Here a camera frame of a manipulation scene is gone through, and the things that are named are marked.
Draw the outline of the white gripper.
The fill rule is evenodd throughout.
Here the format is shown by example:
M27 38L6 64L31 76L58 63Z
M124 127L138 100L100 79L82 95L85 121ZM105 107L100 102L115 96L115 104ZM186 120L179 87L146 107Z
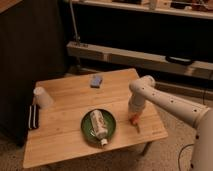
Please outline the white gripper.
M140 116L143 109L145 108L145 99L132 96L128 102L128 112L129 116L133 117L135 115Z

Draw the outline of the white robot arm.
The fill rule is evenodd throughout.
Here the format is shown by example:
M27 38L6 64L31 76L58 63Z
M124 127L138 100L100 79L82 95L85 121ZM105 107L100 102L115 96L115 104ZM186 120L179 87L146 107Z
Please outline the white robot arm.
M191 171L213 171L213 108L157 90L150 75L132 81L129 89L128 110L133 124L146 101L161 107L196 130Z

